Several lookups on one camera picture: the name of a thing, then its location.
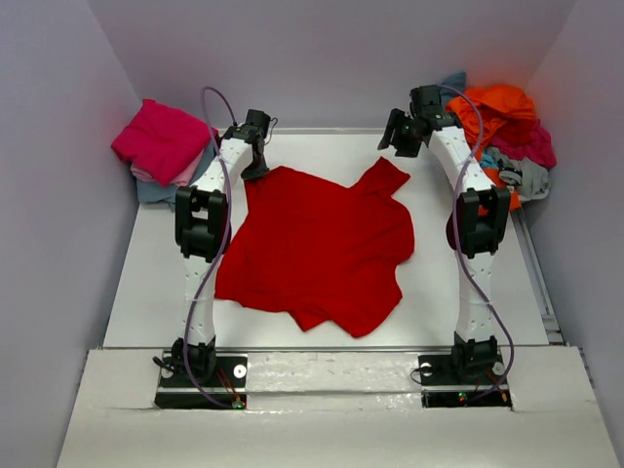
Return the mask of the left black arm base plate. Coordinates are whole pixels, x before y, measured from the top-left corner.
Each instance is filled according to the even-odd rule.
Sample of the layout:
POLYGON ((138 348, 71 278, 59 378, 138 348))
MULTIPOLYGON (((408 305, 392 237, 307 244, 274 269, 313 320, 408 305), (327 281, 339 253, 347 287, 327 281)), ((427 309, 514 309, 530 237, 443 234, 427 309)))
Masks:
POLYGON ((208 378, 196 376, 199 390, 186 370, 176 370, 171 354, 153 357, 160 374, 154 405, 162 410, 244 410, 247 407, 248 356, 218 354, 216 367, 208 378))

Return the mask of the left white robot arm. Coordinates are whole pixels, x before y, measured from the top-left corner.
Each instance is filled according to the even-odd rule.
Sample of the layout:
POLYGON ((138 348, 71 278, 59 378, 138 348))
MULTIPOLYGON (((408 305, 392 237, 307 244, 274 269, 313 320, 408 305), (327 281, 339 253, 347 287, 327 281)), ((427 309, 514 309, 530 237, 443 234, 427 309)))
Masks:
POLYGON ((202 175, 175 195, 175 243, 184 258, 183 331, 165 358, 165 368, 187 387, 207 384, 216 367, 215 277, 231 239, 233 188, 264 176, 265 139, 271 117, 250 109, 230 126, 202 175))

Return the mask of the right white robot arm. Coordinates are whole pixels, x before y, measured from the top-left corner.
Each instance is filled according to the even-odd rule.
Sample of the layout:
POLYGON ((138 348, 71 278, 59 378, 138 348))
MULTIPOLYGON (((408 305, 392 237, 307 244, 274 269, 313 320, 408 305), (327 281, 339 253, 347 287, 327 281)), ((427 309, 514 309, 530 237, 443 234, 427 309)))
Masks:
POLYGON ((447 354, 424 355, 417 382, 426 386, 470 386, 497 382, 501 365, 496 329, 501 321, 490 299, 493 257, 506 232, 511 193, 486 175, 478 145, 465 137, 459 117, 443 107, 446 85, 410 91, 409 111, 393 109, 378 145, 414 158, 422 146, 437 158, 453 188, 447 238, 459 270, 459 312, 447 354))

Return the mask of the red t shirt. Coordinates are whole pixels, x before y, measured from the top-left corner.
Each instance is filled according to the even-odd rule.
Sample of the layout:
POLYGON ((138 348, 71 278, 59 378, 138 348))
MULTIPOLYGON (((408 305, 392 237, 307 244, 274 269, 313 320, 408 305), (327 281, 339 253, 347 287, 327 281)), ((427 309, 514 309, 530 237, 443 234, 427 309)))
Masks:
POLYGON ((308 332, 375 331, 403 298, 397 268, 415 250, 410 177, 380 157, 351 186, 278 167, 245 184, 248 213, 218 268, 215 296, 288 313, 308 332))

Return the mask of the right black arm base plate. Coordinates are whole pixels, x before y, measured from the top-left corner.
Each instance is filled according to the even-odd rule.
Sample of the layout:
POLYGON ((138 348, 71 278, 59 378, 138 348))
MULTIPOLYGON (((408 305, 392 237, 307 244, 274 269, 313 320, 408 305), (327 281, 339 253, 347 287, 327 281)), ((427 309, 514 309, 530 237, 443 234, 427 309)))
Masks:
POLYGON ((409 377, 419 386, 426 409, 510 409, 513 404, 508 381, 499 383, 504 371, 501 355, 492 364, 459 371, 452 366, 450 355, 425 354, 418 357, 409 377))

